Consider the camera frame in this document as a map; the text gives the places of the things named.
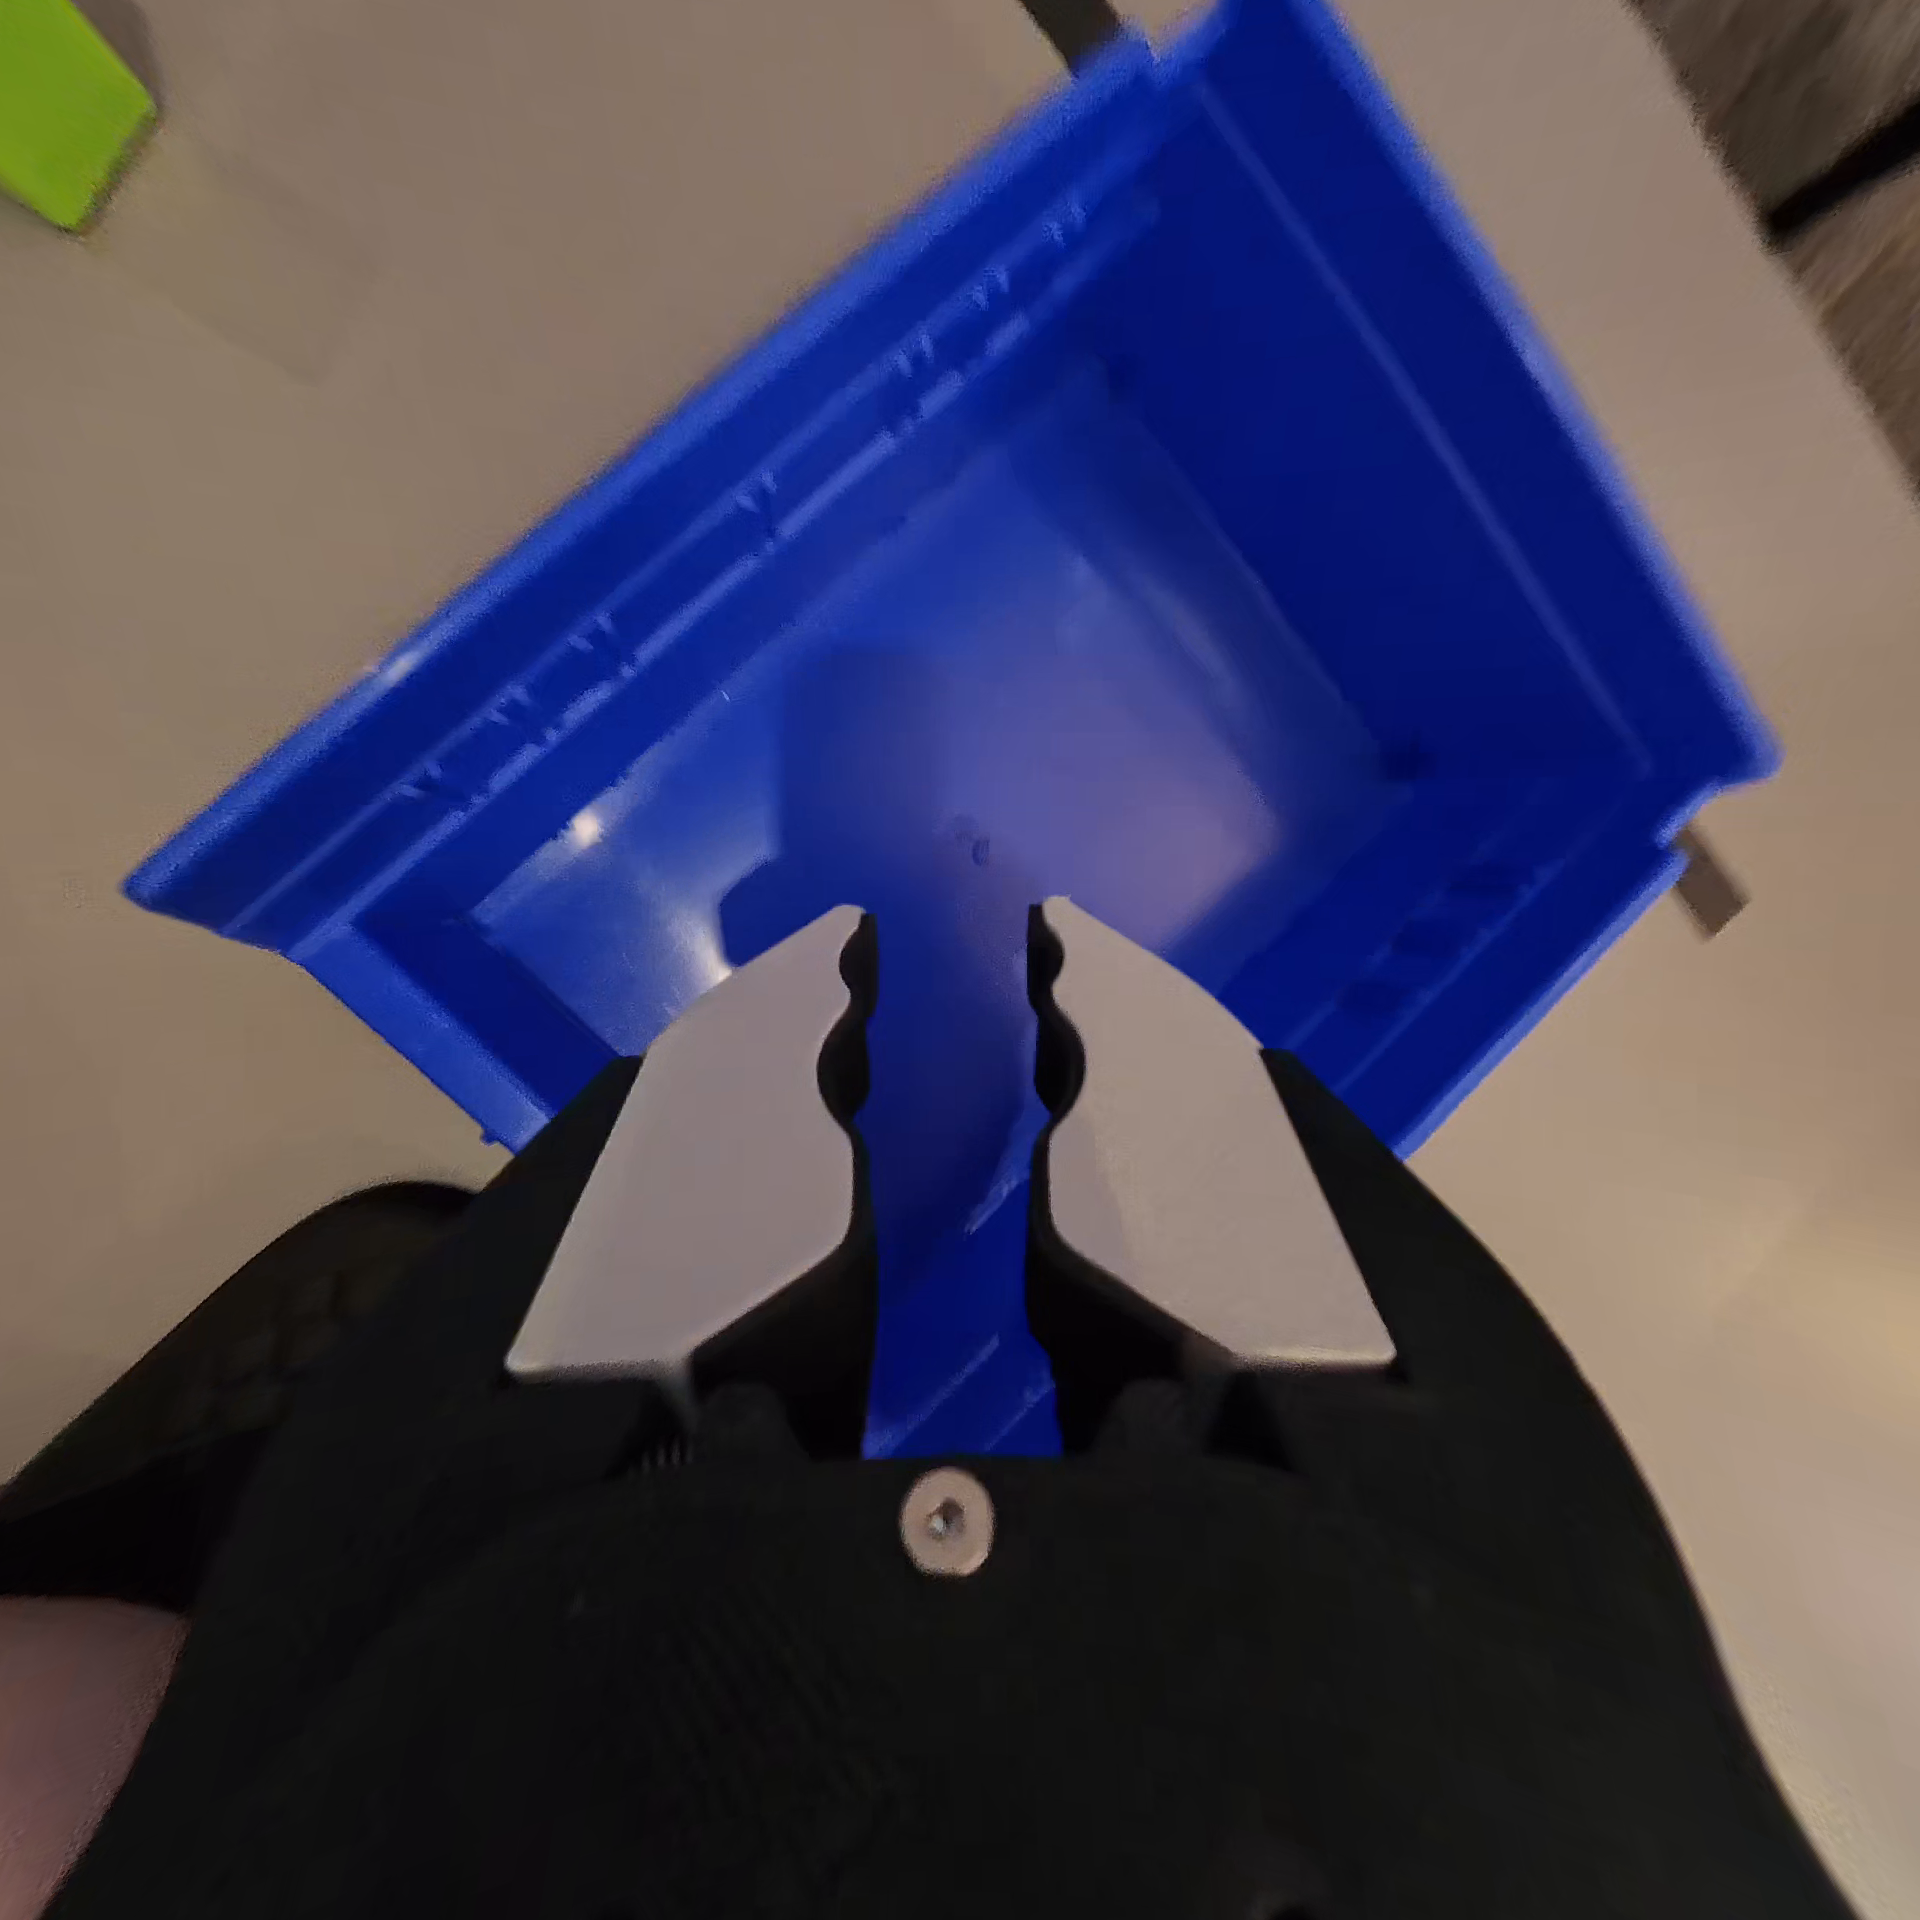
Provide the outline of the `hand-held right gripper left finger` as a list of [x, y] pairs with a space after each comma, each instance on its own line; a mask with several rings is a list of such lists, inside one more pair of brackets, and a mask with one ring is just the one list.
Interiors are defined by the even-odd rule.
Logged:
[[876, 998], [874, 917], [836, 905], [644, 1049], [510, 1343], [514, 1381], [642, 1381], [683, 1418], [759, 1384], [795, 1430], [867, 1425]]

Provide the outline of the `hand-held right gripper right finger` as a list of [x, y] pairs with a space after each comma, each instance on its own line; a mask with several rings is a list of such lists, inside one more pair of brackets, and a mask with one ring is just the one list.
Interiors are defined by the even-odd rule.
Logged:
[[1044, 1122], [1026, 1323], [1063, 1435], [1135, 1384], [1389, 1376], [1398, 1352], [1258, 1035], [1067, 895], [1026, 922]]

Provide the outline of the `blue plastic bin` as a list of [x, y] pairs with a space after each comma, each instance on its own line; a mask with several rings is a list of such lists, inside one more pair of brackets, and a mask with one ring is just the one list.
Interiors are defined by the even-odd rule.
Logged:
[[1326, 5], [1108, 45], [136, 866], [526, 1146], [877, 921], [879, 1455], [1054, 1451], [1026, 910], [1421, 1144], [1778, 750]]

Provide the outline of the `green magnetic cube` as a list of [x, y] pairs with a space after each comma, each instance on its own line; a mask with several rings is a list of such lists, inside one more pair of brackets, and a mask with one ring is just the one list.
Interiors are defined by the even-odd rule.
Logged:
[[151, 89], [75, 5], [3, 5], [7, 199], [83, 233], [157, 118]]

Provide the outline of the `black textured mat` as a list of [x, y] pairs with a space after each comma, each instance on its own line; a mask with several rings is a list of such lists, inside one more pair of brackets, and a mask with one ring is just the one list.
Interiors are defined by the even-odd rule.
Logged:
[[351, 1190], [234, 1271], [5, 1482], [3, 1594], [188, 1614], [299, 1384], [471, 1202]]

